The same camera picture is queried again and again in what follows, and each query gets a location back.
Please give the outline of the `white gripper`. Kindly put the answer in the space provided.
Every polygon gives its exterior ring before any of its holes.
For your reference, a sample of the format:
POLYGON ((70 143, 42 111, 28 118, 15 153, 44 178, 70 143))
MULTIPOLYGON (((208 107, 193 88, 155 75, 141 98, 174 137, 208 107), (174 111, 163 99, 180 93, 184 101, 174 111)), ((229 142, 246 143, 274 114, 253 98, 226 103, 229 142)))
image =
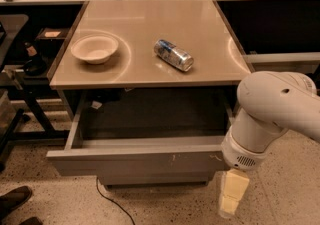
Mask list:
POLYGON ((230 218, 235 215, 250 182, 243 171, 258 168, 266 158, 266 153, 255 153, 240 146, 232 136, 232 129, 225 135, 221 150, 225 162, 234 169, 222 174, 218 213, 222 218, 230 218))

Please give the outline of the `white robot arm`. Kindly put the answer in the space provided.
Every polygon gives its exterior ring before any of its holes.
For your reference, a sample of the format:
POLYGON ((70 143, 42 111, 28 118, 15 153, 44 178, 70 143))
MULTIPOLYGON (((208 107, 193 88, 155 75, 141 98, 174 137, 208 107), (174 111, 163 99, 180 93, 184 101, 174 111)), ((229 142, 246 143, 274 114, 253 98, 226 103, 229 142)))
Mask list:
POLYGON ((320 142, 320 97, 314 82, 296 72, 260 71, 237 88, 239 112, 222 141, 230 170, 222 175, 219 215, 233 216, 249 185, 247 172, 266 158, 269 146, 293 130, 320 142))

